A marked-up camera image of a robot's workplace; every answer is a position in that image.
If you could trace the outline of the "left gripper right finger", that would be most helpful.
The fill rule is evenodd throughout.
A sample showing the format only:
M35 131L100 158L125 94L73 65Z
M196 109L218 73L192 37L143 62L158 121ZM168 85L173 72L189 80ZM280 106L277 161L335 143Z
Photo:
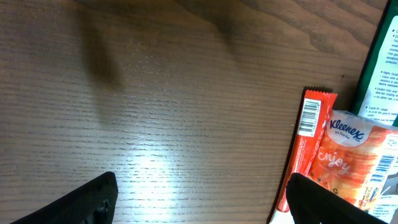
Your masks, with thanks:
M295 224L387 224L299 173L286 185Z

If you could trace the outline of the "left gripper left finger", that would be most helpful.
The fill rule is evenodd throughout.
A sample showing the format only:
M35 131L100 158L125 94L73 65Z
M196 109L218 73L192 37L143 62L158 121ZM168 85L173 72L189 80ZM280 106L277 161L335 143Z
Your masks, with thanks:
M115 173L105 172L12 224L112 224L117 198Z

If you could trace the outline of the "orange tissue pack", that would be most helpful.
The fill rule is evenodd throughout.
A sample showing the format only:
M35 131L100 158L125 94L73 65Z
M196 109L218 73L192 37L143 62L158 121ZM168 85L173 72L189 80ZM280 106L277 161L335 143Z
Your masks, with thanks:
M308 177L362 210L370 210L397 160L397 128L334 110Z

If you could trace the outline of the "red packet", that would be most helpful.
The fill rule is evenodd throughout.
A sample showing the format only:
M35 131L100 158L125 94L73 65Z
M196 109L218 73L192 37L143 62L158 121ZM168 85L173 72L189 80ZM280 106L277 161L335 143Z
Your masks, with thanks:
M293 173L304 176L309 173L336 98L337 94L330 88L304 89L295 134L292 138L291 152L287 159L276 205L269 220L270 224L294 222L286 197L287 182Z

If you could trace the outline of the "dark green packet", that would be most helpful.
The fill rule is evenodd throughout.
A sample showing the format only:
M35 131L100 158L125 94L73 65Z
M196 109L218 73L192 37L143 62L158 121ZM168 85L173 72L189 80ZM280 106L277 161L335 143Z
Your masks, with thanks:
M397 0L388 0L361 72L351 111L397 127ZM381 193L368 213L386 223L397 211L397 153L383 154L372 180Z

